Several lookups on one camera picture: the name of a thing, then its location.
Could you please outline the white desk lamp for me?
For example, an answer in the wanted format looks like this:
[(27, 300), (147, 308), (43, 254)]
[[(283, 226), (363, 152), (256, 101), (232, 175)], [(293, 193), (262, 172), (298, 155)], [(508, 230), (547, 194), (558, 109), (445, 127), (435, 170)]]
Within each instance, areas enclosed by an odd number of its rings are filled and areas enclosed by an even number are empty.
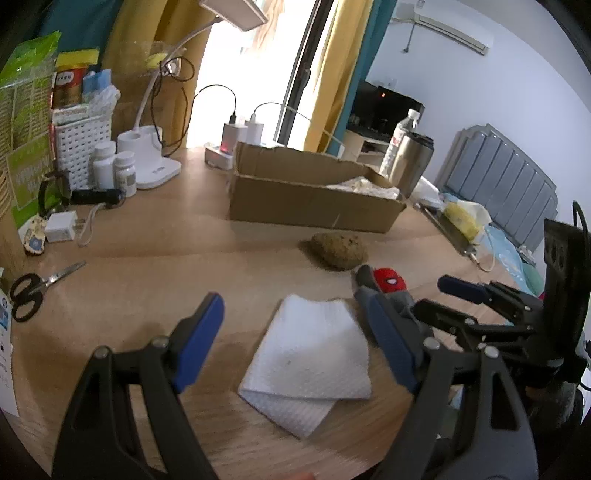
[(266, 24), (267, 18), (256, 2), (226, 1), (126, 1), (111, 31), (109, 49), (123, 61), (125, 47), (149, 33), (170, 47), (152, 72), (136, 112), (133, 128), (117, 137), (117, 148), (132, 151), (136, 160), (136, 184), (140, 190), (163, 185), (180, 173), (178, 161), (162, 154), (162, 135), (154, 121), (143, 125), (144, 110), (152, 99), (162, 66), (178, 51), (219, 22), (228, 22), (243, 32)]

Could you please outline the yellow plush in bag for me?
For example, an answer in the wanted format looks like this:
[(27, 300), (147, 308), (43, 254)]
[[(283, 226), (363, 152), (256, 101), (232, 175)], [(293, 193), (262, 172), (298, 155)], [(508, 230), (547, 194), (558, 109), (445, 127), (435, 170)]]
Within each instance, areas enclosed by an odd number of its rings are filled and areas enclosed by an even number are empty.
[(179, 47), (171, 58), (166, 61), (173, 46), (161, 41), (153, 42), (147, 51), (147, 55), (140, 61), (140, 67), (147, 72), (152, 72), (161, 67), (165, 76), (176, 76), (181, 72), (183, 64), (184, 47)]

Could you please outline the grey sock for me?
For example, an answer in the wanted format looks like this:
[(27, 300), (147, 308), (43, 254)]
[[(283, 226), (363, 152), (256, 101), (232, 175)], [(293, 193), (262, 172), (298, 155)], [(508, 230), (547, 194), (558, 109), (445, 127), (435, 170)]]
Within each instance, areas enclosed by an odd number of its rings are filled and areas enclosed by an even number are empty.
[(393, 306), (394, 310), (396, 310), (404, 318), (412, 320), (418, 326), (422, 335), (434, 335), (433, 329), (430, 326), (415, 318), (413, 313), (415, 300), (409, 293), (408, 289), (405, 291), (384, 294), (377, 286), (376, 280), (374, 278), (374, 268), (372, 268), (370, 265), (362, 265), (358, 271), (356, 271), (356, 284), (358, 284), (359, 287), (367, 287), (373, 291), (383, 294)]

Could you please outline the white paper towel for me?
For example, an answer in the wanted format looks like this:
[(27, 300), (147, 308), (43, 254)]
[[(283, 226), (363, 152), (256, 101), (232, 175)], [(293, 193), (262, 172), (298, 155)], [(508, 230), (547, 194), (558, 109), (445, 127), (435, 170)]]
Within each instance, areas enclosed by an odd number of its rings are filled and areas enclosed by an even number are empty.
[(382, 186), (378, 186), (362, 176), (350, 179), (339, 184), (327, 185), (327, 188), (336, 191), (344, 191), (348, 193), (355, 193), (363, 196), (370, 196), (376, 198), (384, 198), (388, 200), (397, 200), (400, 195), (400, 190), (398, 188), (385, 188)]
[(339, 400), (368, 400), (369, 345), (344, 300), (283, 299), (238, 395), (294, 437), (320, 426)]

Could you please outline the black scissors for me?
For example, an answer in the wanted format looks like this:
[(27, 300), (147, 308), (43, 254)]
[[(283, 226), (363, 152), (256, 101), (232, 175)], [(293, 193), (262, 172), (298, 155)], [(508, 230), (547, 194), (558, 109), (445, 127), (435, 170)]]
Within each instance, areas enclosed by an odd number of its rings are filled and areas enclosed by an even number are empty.
[(11, 286), (9, 297), (12, 301), (12, 318), (17, 323), (29, 321), (40, 309), (46, 291), (55, 283), (83, 268), (86, 261), (72, 264), (48, 277), (27, 273)]

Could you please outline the clear plastic water bottle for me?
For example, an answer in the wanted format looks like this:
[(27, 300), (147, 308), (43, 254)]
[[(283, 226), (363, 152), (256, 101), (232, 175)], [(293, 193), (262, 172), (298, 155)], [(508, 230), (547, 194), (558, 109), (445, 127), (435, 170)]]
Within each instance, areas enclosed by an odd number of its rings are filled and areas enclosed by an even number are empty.
[(380, 165), (379, 173), (383, 177), (388, 178), (391, 175), (394, 159), (396, 158), (400, 144), (408, 132), (412, 132), (417, 128), (420, 116), (421, 113), (419, 111), (410, 109), (407, 116), (397, 124)]

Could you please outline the yellow tissue pack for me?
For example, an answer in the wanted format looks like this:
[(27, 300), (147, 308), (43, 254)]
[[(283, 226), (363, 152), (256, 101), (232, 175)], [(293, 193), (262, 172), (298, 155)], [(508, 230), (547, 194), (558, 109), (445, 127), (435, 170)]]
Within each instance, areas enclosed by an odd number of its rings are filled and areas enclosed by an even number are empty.
[(488, 210), (483, 205), (465, 200), (448, 202), (443, 213), (473, 245), (482, 242), (486, 226), (492, 221)]

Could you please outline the red spiderman plush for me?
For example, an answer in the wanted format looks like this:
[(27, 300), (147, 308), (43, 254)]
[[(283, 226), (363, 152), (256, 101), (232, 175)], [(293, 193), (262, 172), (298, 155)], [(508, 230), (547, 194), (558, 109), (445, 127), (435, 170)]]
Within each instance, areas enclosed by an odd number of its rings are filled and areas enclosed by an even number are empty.
[(407, 284), (404, 278), (394, 269), (378, 268), (374, 270), (377, 286), (384, 293), (405, 291)]

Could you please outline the brown cardboard box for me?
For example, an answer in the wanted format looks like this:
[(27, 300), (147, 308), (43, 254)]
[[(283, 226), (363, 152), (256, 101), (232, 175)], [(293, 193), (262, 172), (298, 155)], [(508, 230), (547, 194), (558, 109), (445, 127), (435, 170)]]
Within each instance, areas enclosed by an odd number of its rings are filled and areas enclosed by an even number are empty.
[(229, 218), (235, 221), (387, 233), (406, 209), (397, 197), (351, 190), (342, 184), (367, 180), (391, 184), (366, 165), (286, 147), (238, 143), (229, 181)]

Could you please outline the brown plush toy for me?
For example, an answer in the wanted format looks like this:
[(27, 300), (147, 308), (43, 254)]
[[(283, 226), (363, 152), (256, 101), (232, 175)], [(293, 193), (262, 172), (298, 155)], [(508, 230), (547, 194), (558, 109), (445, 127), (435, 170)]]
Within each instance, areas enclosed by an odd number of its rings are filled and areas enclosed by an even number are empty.
[(325, 265), (341, 271), (355, 269), (369, 258), (365, 243), (352, 234), (318, 233), (311, 237), (310, 247)]

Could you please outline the beige tv cabinet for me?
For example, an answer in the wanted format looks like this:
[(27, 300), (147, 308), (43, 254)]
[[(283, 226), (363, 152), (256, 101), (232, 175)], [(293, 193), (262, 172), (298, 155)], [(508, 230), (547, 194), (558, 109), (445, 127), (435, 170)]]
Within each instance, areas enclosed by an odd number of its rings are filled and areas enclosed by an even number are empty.
[(365, 137), (351, 130), (342, 136), (339, 158), (378, 168), (389, 147), (388, 141)]

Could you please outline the yellow lidded can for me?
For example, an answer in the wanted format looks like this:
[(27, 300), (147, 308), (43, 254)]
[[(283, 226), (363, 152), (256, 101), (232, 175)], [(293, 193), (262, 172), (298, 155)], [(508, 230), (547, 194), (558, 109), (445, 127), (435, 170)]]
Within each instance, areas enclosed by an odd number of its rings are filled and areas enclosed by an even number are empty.
[(83, 78), (90, 66), (98, 62), (97, 48), (61, 52), (56, 60), (52, 108), (77, 105), (82, 99)]

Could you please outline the white pill bottle right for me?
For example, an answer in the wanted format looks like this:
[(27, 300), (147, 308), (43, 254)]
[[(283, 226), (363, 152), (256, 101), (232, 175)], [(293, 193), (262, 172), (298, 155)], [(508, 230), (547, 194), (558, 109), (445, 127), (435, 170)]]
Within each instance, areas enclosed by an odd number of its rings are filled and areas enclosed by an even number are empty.
[(132, 151), (118, 152), (114, 158), (115, 186), (125, 198), (136, 194), (135, 155)]

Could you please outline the black flashlight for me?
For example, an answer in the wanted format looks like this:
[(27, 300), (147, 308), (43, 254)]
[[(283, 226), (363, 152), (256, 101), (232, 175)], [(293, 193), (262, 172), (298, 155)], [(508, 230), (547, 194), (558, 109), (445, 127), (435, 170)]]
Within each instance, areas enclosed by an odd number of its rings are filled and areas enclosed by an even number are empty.
[(107, 208), (114, 208), (125, 200), (124, 193), (119, 189), (86, 189), (72, 190), (70, 194), (71, 205), (99, 205), (105, 204)]

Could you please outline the white air conditioner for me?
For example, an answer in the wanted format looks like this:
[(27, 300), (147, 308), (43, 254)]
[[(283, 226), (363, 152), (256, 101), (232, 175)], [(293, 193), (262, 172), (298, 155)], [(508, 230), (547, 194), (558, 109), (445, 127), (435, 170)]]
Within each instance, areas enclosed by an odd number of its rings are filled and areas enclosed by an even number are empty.
[(420, 26), (447, 36), (482, 56), (486, 56), (494, 46), (491, 32), (460, 13), (419, 9), (414, 11), (414, 20)]

